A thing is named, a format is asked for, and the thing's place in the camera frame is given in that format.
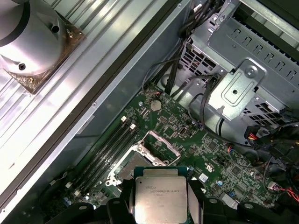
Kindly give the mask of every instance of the screw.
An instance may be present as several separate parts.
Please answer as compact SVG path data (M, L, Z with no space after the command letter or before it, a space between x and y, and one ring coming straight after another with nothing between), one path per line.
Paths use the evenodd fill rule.
M225 15L222 15L221 17L220 17L220 21L223 21L225 19Z
M217 203L217 200L216 200L216 199L213 199L213 198L211 198L211 199L209 200L209 202L210 202L210 203L212 203L212 204L216 204L216 203Z
M244 204L244 207L246 209L252 209L253 208L253 205L252 204Z
M249 75L249 76L251 76L253 73L254 73L254 70L253 70L253 69L249 69L249 70L247 71L247 75Z

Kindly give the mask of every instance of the green circuit board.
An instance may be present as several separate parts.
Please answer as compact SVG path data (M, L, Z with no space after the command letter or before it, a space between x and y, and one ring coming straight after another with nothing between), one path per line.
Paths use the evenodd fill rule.
M166 165L187 166L190 179L200 180L207 197L220 197L223 192L239 202L263 204L273 201L273 195L255 178L255 169L243 169L228 156L227 146L193 124L185 108L153 84L147 89L157 94L139 92L119 117L100 137L89 153L75 168L71 187L62 192L72 203L89 202L98 207L105 200L118 197L119 186L107 186L107 177L124 154L142 141L143 145ZM169 146L157 139L169 143ZM238 153L238 163L249 166ZM115 176L130 177L134 166L153 166L137 151L132 151L114 171Z

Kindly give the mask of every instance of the chip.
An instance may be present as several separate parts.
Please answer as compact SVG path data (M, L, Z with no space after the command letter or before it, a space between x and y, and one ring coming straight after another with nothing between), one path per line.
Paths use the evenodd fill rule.
M208 147L209 147L211 150L214 150L214 149L216 149L217 144L216 144L215 142L211 142L211 143L209 144Z
M165 130L165 134L167 134L167 136L171 137L174 133L174 130L171 128L171 127L168 127L166 130Z
M232 169L232 173L235 174L235 175L237 175L240 171L241 171L241 169L238 168L238 167L234 167L234 168Z
M200 176L199 176L199 180L202 181L203 183L205 183L207 180L208 180L208 176L205 175L204 173L202 173Z

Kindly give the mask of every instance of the capacitor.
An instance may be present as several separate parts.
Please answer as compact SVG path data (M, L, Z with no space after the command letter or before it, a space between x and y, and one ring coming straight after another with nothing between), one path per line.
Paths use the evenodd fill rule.
M222 181L217 181L216 183L217 183L217 185L220 186L220 187L223 185L223 182L222 182Z
M233 191L229 192L228 195L229 195L230 197L235 197L235 193L234 193Z

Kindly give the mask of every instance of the motherboard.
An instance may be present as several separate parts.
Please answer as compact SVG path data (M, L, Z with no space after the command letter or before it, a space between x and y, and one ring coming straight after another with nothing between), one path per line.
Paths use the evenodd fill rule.
M232 156L250 165L237 152ZM218 197L235 209L243 201L269 207L275 200L263 188L258 170L232 162L227 145L202 130L184 107L153 84L132 99L75 167L58 199L64 206L88 202L97 208L119 197L122 181L133 178L134 167L151 166L187 166L188 178L201 181L207 197Z

